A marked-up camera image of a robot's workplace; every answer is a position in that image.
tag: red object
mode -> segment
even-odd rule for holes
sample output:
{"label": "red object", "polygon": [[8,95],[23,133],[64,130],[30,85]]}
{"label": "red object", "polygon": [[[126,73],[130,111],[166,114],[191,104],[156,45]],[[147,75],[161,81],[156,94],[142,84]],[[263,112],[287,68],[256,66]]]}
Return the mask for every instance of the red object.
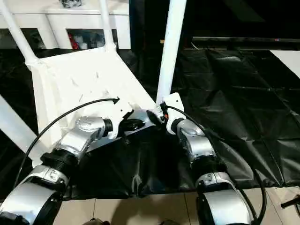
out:
{"label": "red object", "polygon": [[73,35],[72,34],[68,34],[69,35],[69,39],[71,42],[71,46],[73,49],[79,49],[79,45],[77,44],[77,42],[75,42],[75,40],[73,39]]}

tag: screw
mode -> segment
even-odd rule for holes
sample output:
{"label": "screw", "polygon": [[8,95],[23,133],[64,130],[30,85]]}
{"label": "screw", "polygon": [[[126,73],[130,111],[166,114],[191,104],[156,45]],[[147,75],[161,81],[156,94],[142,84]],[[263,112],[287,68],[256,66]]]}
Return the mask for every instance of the screw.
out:
{"label": "screw", "polygon": [[207,179],[207,181],[212,181],[212,175],[211,174],[207,174],[206,179]]}

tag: white pole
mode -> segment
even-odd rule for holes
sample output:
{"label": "white pole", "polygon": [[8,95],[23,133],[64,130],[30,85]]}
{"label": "white pole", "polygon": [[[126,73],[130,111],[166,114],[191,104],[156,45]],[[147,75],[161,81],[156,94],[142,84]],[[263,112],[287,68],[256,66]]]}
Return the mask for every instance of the white pole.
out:
{"label": "white pole", "polygon": [[115,50],[116,45],[113,42],[113,32],[109,23],[109,12],[106,0],[99,0],[101,7],[101,16],[103,21],[103,32],[105,38],[105,47],[107,50]]}
{"label": "white pole", "polygon": [[186,3],[187,0],[170,0],[156,104],[162,103],[163,97],[171,92]]}
{"label": "white pole", "polygon": [[[18,114],[0,95],[0,130],[2,130],[23,152],[26,152],[33,140],[37,137]],[[39,164],[40,157],[47,152],[47,148],[37,142],[29,154],[33,165]]]}
{"label": "white pole", "polygon": [[17,43],[19,49],[21,50],[24,58],[25,63],[29,64],[31,61],[36,60],[37,57],[33,53],[30,45],[28,44],[24,34],[22,33],[21,29],[17,26],[15,19],[11,15],[8,7],[6,6],[4,0],[0,0],[0,12],[3,15],[8,29],[13,36],[15,42]]}

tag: white metal frame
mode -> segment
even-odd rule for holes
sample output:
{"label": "white metal frame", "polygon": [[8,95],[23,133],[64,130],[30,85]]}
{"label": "white metal frame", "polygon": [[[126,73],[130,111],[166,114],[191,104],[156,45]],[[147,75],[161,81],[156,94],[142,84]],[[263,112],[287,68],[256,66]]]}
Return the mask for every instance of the white metal frame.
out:
{"label": "white metal frame", "polygon": [[170,0],[165,43],[159,74],[156,103],[171,93],[175,63],[187,0]]}
{"label": "white metal frame", "polygon": [[[143,114],[139,112],[139,109],[145,112],[145,110],[155,107],[154,101],[116,53],[106,0],[98,1],[102,12],[102,25],[105,36],[104,47],[38,59],[16,24],[14,17],[9,12],[4,0],[0,0],[0,11],[25,58],[26,65],[32,72],[40,131],[60,114],[75,107],[75,105],[84,103],[81,102],[81,98],[78,98],[79,102],[77,98],[73,98],[73,100],[70,101],[70,98],[73,97],[73,93],[69,93],[69,90],[75,90],[74,93],[76,93],[77,96],[82,92],[85,102],[95,100],[95,98],[105,98],[103,93],[106,92],[110,97],[118,96],[133,106],[135,110],[134,118],[145,117],[146,113]],[[76,85],[71,82],[73,78],[78,81]],[[55,79],[59,79],[59,82],[53,84],[53,82],[56,82]],[[105,105],[105,103],[103,103],[103,105],[97,105],[94,106],[94,108],[92,108],[92,106],[86,107],[84,110],[88,115],[98,113],[99,111],[105,115],[114,112],[112,106],[113,104],[107,103]],[[26,135],[26,132],[30,129],[3,99],[0,101],[0,107],[6,109],[3,111],[3,114],[0,114],[0,128],[25,152],[28,147],[27,144],[35,137],[34,134],[32,134],[31,131]],[[6,117],[7,114],[13,114],[14,116]],[[68,127],[68,123],[71,122],[76,115],[77,114],[73,114],[73,117],[65,118],[61,123],[54,125],[52,129],[41,138],[47,150],[54,144],[54,141],[57,141],[62,135],[61,127],[66,127],[65,125]],[[22,144],[24,140],[16,139],[14,132],[6,128],[7,124],[10,125],[11,130],[18,129],[18,136],[25,137],[26,144]],[[37,149],[37,151],[37,157],[43,154],[43,150]]]}

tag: robotic arm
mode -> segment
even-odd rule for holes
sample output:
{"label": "robotic arm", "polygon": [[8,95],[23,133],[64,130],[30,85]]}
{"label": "robotic arm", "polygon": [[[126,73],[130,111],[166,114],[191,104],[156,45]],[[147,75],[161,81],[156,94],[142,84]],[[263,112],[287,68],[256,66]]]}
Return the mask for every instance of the robotic arm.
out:
{"label": "robotic arm", "polygon": [[183,111],[178,93],[164,98],[162,109],[167,113],[167,131],[176,134],[187,150],[198,193],[197,212],[201,224],[249,225],[253,220],[246,200],[235,188],[205,133],[192,121],[167,106]]}
{"label": "robotic arm", "polygon": [[51,153],[42,157],[42,165],[8,195],[0,206],[0,224],[51,225],[60,209],[72,171],[93,141],[113,131],[110,119],[80,117]]}

